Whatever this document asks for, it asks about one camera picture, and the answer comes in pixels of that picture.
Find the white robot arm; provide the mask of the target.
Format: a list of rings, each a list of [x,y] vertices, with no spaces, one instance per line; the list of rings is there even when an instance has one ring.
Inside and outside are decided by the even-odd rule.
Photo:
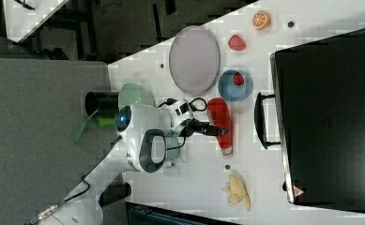
[[[183,147],[178,142],[194,133],[219,137],[231,132],[194,117],[192,102],[166,98],[159,106],[127,105],[116,117],[118,137],[109,154],[60,202],[49,206],[24,225],[102,225],[100,196],[124,172],[155,173],[166,161],[155,161],[156,151]]]

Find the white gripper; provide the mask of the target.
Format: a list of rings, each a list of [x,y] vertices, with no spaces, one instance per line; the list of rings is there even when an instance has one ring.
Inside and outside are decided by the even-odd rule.
[[[229,132],[228,128],[211,126],[208,122],[195,119],[186,99],[177,100],[167,107],[167,111],[171,115],[171,128],[167,133],[170,137],[190,137],[194,132],[219,137]]]

